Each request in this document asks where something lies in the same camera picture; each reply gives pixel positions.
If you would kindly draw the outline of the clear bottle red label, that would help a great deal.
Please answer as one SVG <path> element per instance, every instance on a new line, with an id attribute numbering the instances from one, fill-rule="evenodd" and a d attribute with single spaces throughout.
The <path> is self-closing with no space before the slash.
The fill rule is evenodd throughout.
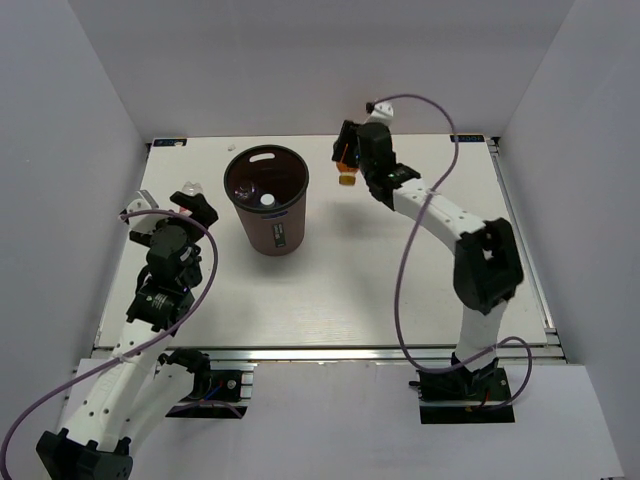
<path id="1" fill-rule="evenodd" d="M 201 209 L 203 199 L 202 185 L 198 182 L 187 181 L 180 190 L 179 213 L 191 216 L 194 211 Z"/>

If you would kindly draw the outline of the orange bottle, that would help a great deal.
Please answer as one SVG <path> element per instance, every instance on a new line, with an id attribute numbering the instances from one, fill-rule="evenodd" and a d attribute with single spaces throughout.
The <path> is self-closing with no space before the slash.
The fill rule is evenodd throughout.
<path id="1" fill-rule="evenodd" d="M 346 144 L 339 152 L 336 167 L 339 172 L 338 181 L 341 186 L 354 186 L 358 173 L 357 168 L 350 167 L 345 159 L 349 150 L 349 144 Z"/>

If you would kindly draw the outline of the blue label water bottle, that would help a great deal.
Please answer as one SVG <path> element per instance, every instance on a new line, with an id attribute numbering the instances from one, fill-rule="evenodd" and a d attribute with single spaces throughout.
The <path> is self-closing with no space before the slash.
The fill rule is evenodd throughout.
<path id="1" fill-rule="evenodd" d="M 258 188 L 251 179 L 239 180 L 233 187 L 234 198 L 244 204 L 254 202 L 257 192 Z"/>
<path id="2" fill-rule="evenodd" d="M 259 205 L 263 209 L 271 209 L 276 206 L 276 203 L 276 198 L 270 193 L 263 194 L 259 199 Z"/>

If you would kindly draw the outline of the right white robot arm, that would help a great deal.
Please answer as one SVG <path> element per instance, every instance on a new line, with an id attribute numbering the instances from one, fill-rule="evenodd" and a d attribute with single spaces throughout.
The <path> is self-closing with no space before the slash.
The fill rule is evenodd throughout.
<path id="1" fill-rule="evenodd" d="M 472 399 L 497 368 L 497 337 L 508 302 L 524 280 L 510 222 L 483 220 L 428 187 L 396 159 L 389 128 L 377 121 L 343 122 L 332 160 L 358 170 L 371 196 L 439 240 L 453 256 L 453 288 L 463 305 L 451 364 L 453 390 Z"/>

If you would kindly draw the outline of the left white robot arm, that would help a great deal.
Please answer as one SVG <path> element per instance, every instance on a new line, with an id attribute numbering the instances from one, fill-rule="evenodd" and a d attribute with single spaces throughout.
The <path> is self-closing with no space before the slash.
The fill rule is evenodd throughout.
<path id="1" fill-rule="evenodd" d="M 199 399 L 211 387 L 205 357 L 165 350 L 205 299 L 211 277 L 202 274 L 202 238 L 216 210 L 195 191 L 170 197 L 178 212 L 160 209 L 144 190 L 122 212 L 132 242 L 146 247 L 134 299 L 108 361 L 90 372 L 95 382 L 58 432 L 46 431 L 36 452 L 52 479 L 127 479 L 133 446 L 182 397 Z"/>

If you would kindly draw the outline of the brown plastic waste bin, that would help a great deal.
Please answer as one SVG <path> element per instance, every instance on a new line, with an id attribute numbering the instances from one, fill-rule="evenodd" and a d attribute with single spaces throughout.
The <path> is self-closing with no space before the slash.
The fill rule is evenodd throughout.
<path id="1" fill-rule="evenodd" d="M 242 179 L 251 179 L 258 188 L 255 201 L 249 204 L 238 202 L 233 195 L 234 185 Z M 309 181 L 306 162 L 284 146 L 255 146 L 231 160 L 223 177 L 224 190 L 257 252 L 283 256 L 302 244 Z M 259 199 L 265 193 L 276 198 L 275 207 L 260 207 Z"/>

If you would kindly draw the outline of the left blue corner sticker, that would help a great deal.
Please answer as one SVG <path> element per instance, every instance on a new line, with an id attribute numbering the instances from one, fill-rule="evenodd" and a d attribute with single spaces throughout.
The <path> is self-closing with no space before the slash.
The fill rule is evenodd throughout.
<path id="1" fill-rule="evenodd" d="M 184 147 L 187 144 L 186 138 L 157 138 L 152 142 L 154 148 L 161 147 Z"/>

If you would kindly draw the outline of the blue corner sticker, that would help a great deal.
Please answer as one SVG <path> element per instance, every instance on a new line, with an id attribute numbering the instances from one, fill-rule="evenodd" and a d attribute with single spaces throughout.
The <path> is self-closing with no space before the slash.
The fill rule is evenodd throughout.
<path id="1" fill-rule="evenodd" d="M 152 142 L 154 148 L 161 147 L 184 147 L 187 144 L 186 138 L 157 138 Z"/>
<path id="2" fill-rule="evenodd" d="M 452 143 L 485 143 L 485 137 L 481 134 L 458 134 L 450 135 L 450 140 Z"/>

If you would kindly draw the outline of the right blue corner sticker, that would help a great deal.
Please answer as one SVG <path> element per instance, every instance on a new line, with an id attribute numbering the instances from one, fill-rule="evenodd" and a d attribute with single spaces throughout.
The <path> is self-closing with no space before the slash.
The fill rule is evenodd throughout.
<path id="1" fill-rule="evenodd" d="M 485 143 L 485 137 L 481 134 L 458 134 L 450 135 L 450 140 L 452 143 Z"/>

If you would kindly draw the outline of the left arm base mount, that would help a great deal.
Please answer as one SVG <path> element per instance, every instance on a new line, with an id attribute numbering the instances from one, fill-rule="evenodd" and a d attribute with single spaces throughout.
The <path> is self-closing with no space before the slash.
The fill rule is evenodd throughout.
<path id="1" fill-rule="evenodd" d="M 196 349 L 176 349 L 162 353 L 156 373 L 168 365 L 178 365 L 187 371 L 192 390 L 166 418 L 241 419 L 246 414 L 253 388 L 253 366 L 214 365 L 208 354 Z"/>

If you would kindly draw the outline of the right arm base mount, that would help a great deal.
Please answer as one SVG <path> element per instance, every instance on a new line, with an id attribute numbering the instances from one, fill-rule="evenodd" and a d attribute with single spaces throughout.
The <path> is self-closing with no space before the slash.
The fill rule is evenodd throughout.
<path id="1" fill-rule="evenodd" d="M 417 372 L 408 385 L 418 396 L 423 425 L 510 424 L 515 414 L 506 371 L 493 359 L 474 371 L 461 367 L 444 374 Z"/>

